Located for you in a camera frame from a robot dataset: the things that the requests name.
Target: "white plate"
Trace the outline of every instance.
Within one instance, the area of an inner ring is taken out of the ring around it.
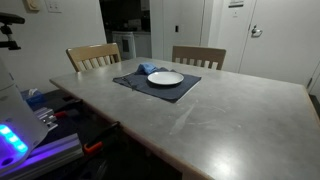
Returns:
[[[173,85],[183,81],[183,76],[176,72],[155,72],[148,76],[148,80],[159,85]]]

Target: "gray table top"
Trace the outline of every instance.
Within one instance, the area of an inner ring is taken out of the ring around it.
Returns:
[[[176,103],[112,82],[142,62],[202,80]],[[302,85],[146,58],[51,82],[214,179],[320,179],[319,119]]]

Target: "dark placemat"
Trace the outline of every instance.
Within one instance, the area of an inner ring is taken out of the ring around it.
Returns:
[[[156,72],[168,71],[166,68],[160,68]],[[194,86],[201,77],[192,76],[188,74],[182,74],[184,79],[181,83],[175,85],[157,85],[148,81],[148,75],[138,74],[136,72],[126,76],[113,78],[113,81],[123,86],[133,88],[161,99],[176,102],[178,101],[188,90]]]

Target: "glowing blue led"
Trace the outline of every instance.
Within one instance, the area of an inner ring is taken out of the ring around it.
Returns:
[[[11,144],[19,152],[26,152],[28,150],[28,147],[6,125],[0,124],[0,136],[3,136],[7,143]]]

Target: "wooden chair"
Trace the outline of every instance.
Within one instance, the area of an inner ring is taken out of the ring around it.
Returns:
[[[226,50],[224,49],[215,49],[215,48],[207,48],[207,47],[192,47],[192,46],[173,46],[172,51],[172,62],[177,62],[179,59],[180,63],[184,63],[184,59],[186,60],[186,64],[192,65],[191,60],[193,59],[193,65],[197,66],[198,61],[200,61],[200,66],[205,67],[205,62],[209,61],[208,68],[212,69],[212,64],[214,62],[218,63],[217,70],[221,70],[224,57],[226,55]]]
[[[66,52],[77,72],[121,61],[116,43],[76,47]]]

